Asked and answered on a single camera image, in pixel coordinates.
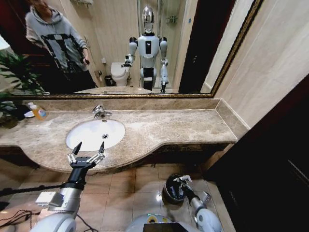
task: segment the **marble backsplash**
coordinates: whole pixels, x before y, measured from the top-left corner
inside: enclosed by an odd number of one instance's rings
[[[185,110],[215,109],[220,98],[208,99],[87,99],[87,100],[35,100],[36,104],[47,111],[88,111],[97,105],[106,110]]]
[[[221,98],[36,100],[46,111],[92,111],[97,105],[108,110],[216,110],[240,139],[250,127]]]

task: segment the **toilet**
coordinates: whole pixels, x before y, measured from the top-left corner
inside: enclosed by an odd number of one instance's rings
[[[112,63],[111,74],[116,86],[126,86],[127,78],[130,75],[129,67],[121,67],[122,64],[121,62]]]

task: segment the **chrome robot head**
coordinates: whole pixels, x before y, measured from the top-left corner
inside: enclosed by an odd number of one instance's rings
[[[154,13],[151,7],[146,6],[142,14],[145,33],[149,34],[153,32],[154,26]]]

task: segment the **gray hoodie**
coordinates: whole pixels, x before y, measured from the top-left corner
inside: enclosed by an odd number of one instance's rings
[[[64,73],[87,71],[81,62],[83,48],[87,48],[72,24],[58,10],[52,10],[51,23],[42,20],[31,6],[26,15],[26,38],[39,47],[45,47],[53,56],[57,66]]]

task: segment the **bottle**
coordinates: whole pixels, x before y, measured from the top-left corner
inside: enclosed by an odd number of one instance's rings
[[[47,117],[45,110],[35,105],[33,102],[28,103],[29,108],[32,110],[34,116],[39,120],[44,120]]]

